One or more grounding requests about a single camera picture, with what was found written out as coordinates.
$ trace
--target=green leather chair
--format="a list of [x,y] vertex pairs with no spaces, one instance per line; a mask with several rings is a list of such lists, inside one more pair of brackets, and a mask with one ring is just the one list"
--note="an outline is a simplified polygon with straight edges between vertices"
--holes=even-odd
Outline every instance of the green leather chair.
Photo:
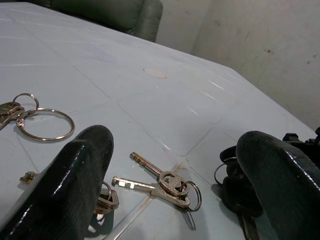
[[160,0],[29,0],[151,42],[163,12]]

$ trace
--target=round mark on table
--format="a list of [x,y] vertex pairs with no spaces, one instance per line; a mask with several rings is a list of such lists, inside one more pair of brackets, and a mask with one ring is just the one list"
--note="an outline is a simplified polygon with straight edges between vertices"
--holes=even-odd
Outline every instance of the round mark on table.
[[165,79],[167,78],[167,76],[161,72],[158,69],[154,69],[154,68],[144,68],[143,71],[149,75],[151,75],[152,77],[155,78],[159,78],[159,79]]

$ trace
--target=white table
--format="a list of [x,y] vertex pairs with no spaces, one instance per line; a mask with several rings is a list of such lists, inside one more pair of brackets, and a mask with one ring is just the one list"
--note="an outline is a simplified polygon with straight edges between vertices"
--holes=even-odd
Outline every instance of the white table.
[[[111,130],[108,183],[113,176],[155,182],[129,159],[138,152],[200,187],[203,204],[192,213],[196,230],[171,204],[116,187],[120,205],[108,240],[243,240],[236,215],[212,191],[219,153],[250,130],[280,139],[288,132],[302,140],[314,136],[228,67],[30,3],[0,3],[0,103],[24,92],[40,107],[68,113],[76,126],[72,138],[95,124]],[[32,107],[27,97],[18,102]],[[55,137],[68,127],[48,115],[27,121],[27,130],[40,136]],[[33,142],[14,122],[0,131],[0,216],[23,192],[19,177],[41,172],[70,140]],[[257,219],[263,239],[273,239],[266,223]]]

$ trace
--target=wall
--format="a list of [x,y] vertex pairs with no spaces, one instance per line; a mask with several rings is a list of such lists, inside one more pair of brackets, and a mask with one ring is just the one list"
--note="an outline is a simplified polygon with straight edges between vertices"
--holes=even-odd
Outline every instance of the wall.
[[211,0],[161,0],[158,44],[191,53]]
[[315,129],[319,13],[319,0],[212,0],[192,54],[235,69]]

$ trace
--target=key ring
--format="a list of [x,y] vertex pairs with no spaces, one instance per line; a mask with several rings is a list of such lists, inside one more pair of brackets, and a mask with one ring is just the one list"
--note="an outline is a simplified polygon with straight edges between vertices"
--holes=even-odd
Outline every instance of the key ring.
[[105,181],[102,181],[102,185],[105,185],[107,188],[108,188],[108,190],[109,190],[109,196],[108,196],[108,201],[110,201],[110,199],[111,199],[111,187],[109,186],[109,184],[108,183],[106,183]]
[[13,99],[13,101],[12,101],[12,106],[15,105],[16,99],[17,99],[18,97],[20,97],[20,96],[29,96],[29,97],[31,97],[31,98],[35,101],[35,109],[33,109],[32,111],[30,111],[30,113],[29,113],[28,115],[34,114],[34,113],[37,111],[37,109],[39,108],[39,101],[38,101],[38,99],[35,97],[35,95],[33,95],[33,94],[31,94],[31,93],[21,93],[21,94],[17,95],[17,96]]
[[[71,126],[71,130],[67,134],[65,134],[63,136],[58,136],[58,137],[39,137],[39,136],[32,135],[25,130],[25,118],[31,114],[34,114],[35,112],[50,112],[50,113],[54,113],[56,115],[60,115],[60,116],[64,117],[64,119],[66,119],[69,122],[69,124]],[[28,111],[21,113],[20,116],[16,119],[16,126],[28,138],[31,138],[31,139],[36,140],[38,142],[46,142],[46,143],[52,143],[52,142],[57,142],[57,141],[67,139],[75,131],[75,123],[71,117],[69,117],[67,114],[65,114],[61,111],[58,111],[55,109],[50,109],[50,108],[36,108],[36,109],[31,109],[31,110],[28,110]]]
[[196,196],[197,196],[197,199],[198,199],[198,203],[196,205],[196,207],[194,209],[191,209],[190,207],[187,208],[187,210],[189,212],[196,212],[199,210],[199,208],[201,207],[201,204],[202,204],[202,196],[201,196],[201,192],[200,192],[200,189],[199,187],[193,182],[193,181],[185,181],[181,184],[181,187],[180,187],[180,191],[182,191],[183,187],[187,184],[190,184],[195,192],[196,192]]

